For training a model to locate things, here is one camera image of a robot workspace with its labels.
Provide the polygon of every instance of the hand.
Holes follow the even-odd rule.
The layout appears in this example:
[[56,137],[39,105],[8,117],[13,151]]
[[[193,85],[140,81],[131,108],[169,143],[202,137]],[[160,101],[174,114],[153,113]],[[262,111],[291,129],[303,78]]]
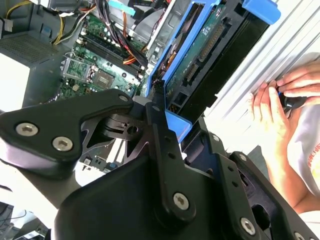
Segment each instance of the hand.
[[307,97],[304,105],[320,104],[320,61],[285,74],[277,85],[287,97]]
[[301,112],[297,109],[292,118],[287,119],[275,87],[275,81],[269,86],[263,83],[255,97],[251,94],[248,108],[262,155],[270,164],[276,159],[284,159],[283,156],[287,159],[287,147]]

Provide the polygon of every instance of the white shirt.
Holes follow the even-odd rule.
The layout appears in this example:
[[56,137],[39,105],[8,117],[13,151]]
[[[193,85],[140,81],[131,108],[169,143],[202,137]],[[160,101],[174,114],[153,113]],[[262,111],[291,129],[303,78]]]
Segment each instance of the white shirt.
[[[310,192],[320,198],[320,104],[303,107],[288,145],[288,161]],[[299,216],[320,238],[320,211]]]

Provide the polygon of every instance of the bolt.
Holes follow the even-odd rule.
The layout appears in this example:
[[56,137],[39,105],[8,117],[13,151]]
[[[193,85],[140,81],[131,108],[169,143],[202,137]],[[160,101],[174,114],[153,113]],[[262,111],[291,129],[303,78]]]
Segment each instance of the bolt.
[[245,155],[243,155],[243,154],[239,154],[239,157],[243,160],[243,161],[247,161],[247,158],[245,157]]
[[128,102],[128,98],[126,98],[125,96],[119,95],[119,98],[120,98],[122,101]]
[[52,141],[52,145],[58,151],[67,152],[72,149],[74,144],[69,138],[65,136],[58,136]]
[[213,134],[212,137],[213,137],[213,139],[214,139],[215,141],[217,141],[217,142],[220,141],[220,139],[219,139],[216,135]]
[[294,236],[296,240],[305,240],[304,237],[298,232],[294,232]]
[[39,129],[32,123],[24,122],[16,126],[15,131],[25,137],[31,137],[38,133]]
[[158,108],[157,106],[152,106],[152,108],[158,112],[160,111],[160,108]]
[[173,195],[173,202],[181,210],[187,210],[189,208],[187,197],[180,192],[176,192]]
[[245,218],[245,217],[242,217],[240,219],[240,223],[243,227],[243,229],[248,233],[250,234],[251,236],[255,235],[256,234],[256,229],[254,227],[254,225],[250,222],[249,219]]

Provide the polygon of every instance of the blue plastic bracket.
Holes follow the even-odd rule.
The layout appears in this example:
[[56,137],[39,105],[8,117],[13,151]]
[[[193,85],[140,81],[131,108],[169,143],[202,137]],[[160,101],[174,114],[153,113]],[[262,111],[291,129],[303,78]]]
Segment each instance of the blue plastic bracket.
[[278,5],[272,0],[244,0],[242,7],[269,25],[281,17]]
[[[203,9],[197,18],[196,22],[194,23],[192,29],[190,30],[187,38],[185,39],[183,45],[181,46],[179,52],[175,56],[174,60],[172,61],[169,69],[166,71],[164,77],[162,78],[165,82],[164,89],[166,89],[166,84],[168,84],[168,80],[171,79],[173,74],[175,73],[176,69],[178,68],[179,64],[181,63],[182,59],[186,55],[187,51],[191,47],[192,43],[195,41],[198,33],[201,31],[203,25],[205,24],[211,10],[214,6],[219,5],[221,0],[202,0],[202,1],[192,1],[190,5],[188,6],[188,9],[186,10],[186,13],[184,14],[176,32],[174,33],[173,37],[167,44],[165,50],[163,51],[162,56],[158,60],[157,64],[155,65],[152,73],[150,74],[148,81],[147,81],[147,87],[146,87],[146,96],[149,95],[150,89],[151,89],[151,83],[152,83],[152,76],[155,74],[156,70],[158,69],[160,63],[166,56],[167,52],[169,51],[172,42],[178,37],[178,32],[180,28],[183,26],[183,23],[188,16],[188,13],[190,12],[193,4],[203,4]],[[169,111],[165,110],[165,117],[168,124],[168,128],[175,132],[176,137],[178,139],[178,142],[181,143],[182,140],[186,137],[186,135],[190,132],[192,129],[192,123],[183,117],[180,117],[179,115]]]

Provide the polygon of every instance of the vent grille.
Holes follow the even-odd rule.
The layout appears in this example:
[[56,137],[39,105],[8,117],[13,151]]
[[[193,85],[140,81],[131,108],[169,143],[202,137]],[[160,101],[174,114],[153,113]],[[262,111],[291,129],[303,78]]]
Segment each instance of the vent grille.
[[29,34],[2,39],[0,40],[0,48],[32,64],[58,53],[51,44],[43,43]]

